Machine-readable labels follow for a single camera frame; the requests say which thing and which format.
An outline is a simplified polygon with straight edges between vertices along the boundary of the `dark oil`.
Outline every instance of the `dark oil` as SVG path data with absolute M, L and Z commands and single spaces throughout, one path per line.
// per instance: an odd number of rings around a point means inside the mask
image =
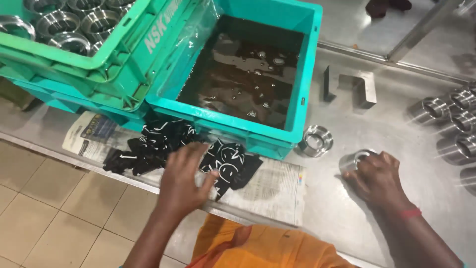
M 177 101 L 284 129 L 303 39 L 224 15 Z

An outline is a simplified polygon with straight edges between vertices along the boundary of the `orange clothing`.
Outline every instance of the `orange clothing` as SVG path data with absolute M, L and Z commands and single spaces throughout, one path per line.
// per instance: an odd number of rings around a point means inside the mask
M 298 230 L 241 224 L 209 214 L 186 268 L 353 268 L 333 245 Z

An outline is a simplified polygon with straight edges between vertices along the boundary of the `hand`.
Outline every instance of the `hand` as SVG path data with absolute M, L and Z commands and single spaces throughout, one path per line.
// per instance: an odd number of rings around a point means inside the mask
M 371 206 L 389 212 L 416 208 L 405 195 L 398 168 L 400 161 L 386 152 L 367 156 L 357 170 L 343 174 L 357 194 Z
M 160 182 L 156 208 L 160 213 L 180 222 L 206 202 L 218 172 L 207 174 L 200 188 L 195 185 L 195 173 L 202 155 L 207 150 L 207 144 L 190 143 L 169 155 Z

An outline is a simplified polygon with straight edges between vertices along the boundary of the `red thread bracelet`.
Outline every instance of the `red thread bracelet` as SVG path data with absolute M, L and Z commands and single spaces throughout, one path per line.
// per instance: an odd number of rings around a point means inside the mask
M 421 216 L 421 215 L 422 215 L 422 213 L 421 213 L 421 210 L 419 208 L 400 211 L 400 218 L 404 219 L 404 220 L 410 219 L 410 218 L 416 217 L 416 216 Z

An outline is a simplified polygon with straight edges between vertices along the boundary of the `left hand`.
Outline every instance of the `left hand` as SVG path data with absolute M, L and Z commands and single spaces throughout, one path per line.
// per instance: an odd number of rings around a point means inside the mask
M 181 221 L 206 202 L 218 172 L 208 173 L 200 188 L 195 185 L 195 173 L 207 150 L 207 144 L 190 143 L 169 155 L 160 182 L 158 211 Z

